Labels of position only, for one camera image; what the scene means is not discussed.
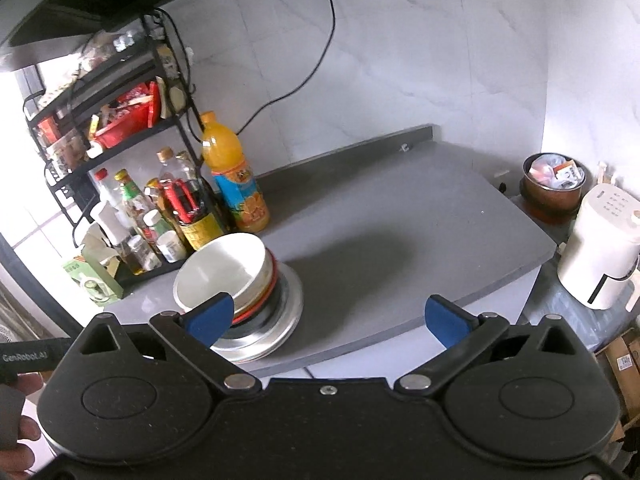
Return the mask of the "person's left hand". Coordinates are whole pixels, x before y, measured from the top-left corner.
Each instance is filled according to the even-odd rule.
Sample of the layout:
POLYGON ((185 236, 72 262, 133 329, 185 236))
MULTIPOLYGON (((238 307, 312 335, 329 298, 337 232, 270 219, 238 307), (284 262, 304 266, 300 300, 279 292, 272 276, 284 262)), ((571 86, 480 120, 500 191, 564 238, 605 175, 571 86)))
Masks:
MULTIPOLYGON (((18 375, 15 382, 8 386, 12 396, 20 396, 25 401, 28 396, 38 392, 43 387, 43 379, 39 373, 18 375)), ((1 478, 2 479, 28 479, 30 468, 35 465, 35 454, 25 444, 25 441, 38 441, 41 437, 41 429, 38 422, 29 416, 23 415, 20 407, 19 418, 14 418, 9 423, 9 428, 15 436, 14 442, 6 450, 1 451, 1 478)))

